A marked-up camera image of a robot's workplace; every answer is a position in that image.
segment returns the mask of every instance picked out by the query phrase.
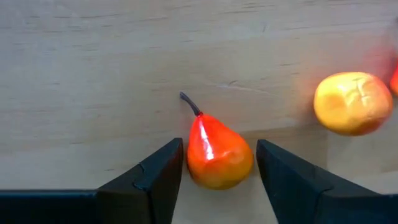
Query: pear stem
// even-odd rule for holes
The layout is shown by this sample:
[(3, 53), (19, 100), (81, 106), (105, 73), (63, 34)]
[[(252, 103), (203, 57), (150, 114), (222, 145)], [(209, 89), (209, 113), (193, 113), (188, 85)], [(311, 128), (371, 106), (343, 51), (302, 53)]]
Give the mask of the pear stem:
[(199, 116), (199, 115), (203, 114), (201, 112), (201, 110), (199, 110), (198, 106), (185, 93), (180, 92), (180, 98), (190, 105), (190, 107), (192, 108), (193, 113), (195, 114), (195, 116)]

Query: yellow fruit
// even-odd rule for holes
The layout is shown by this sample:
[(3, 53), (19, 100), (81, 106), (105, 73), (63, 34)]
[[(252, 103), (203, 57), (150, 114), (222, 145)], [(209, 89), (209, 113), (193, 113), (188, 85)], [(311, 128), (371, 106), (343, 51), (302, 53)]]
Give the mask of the yellow fruit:
[(342, 135), (359, 136), (379, 128), (392, 113), (392, 96), (376, 76), (343, 72), (324, 79), (313, 107), (322, 125)]

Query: table surface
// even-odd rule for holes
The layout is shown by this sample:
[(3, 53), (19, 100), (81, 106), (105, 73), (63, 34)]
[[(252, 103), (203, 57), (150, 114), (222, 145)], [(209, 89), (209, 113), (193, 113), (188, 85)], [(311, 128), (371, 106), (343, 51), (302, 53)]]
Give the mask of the table surface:
[[(187, 143), (184, 91), (253, 149), (268, 139), (396, 192), (398, 114), (337, 136), (312, 96), (336, 72), (388, 81), (397, 11), (396, 0), (2, 0), (0, 188), (96, 188), (174, 137)], [(184, 170), (174, 223), (275, 222), (256, 168), (224, 192)]]

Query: wooden surface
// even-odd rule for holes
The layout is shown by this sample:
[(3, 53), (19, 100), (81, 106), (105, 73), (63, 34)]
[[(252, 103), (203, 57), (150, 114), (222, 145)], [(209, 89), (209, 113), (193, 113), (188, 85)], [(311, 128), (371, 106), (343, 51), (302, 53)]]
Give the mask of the wooden surface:
[[(336, 72), (387, 81), (397, 11), (396, 0), (2, 0), (0, 188), (95, 188), (175, 136), (186, 143), (181, 90), (253, 147), (267, 138), (371, 188), (364, 176), (398, 170), (398, 114), (341, 137), (317, 124), (312, 95)], [(264, 220), (275, 223), (257, 170), (226, 192), (184, 171), (174, 223)]]

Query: red pear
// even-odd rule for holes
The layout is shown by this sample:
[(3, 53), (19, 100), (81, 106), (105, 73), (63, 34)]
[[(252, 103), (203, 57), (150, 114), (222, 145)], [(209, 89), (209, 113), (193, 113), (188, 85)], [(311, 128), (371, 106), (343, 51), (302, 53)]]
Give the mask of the red pear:
[(202, 113), (184, 93), (181, 99), (192, 108), (192, 124), (187, 149), (187, 164), (192, 179), (213, 190), (230, 189), (251, 172), (253, 153), (247, 142), (216, 118)]

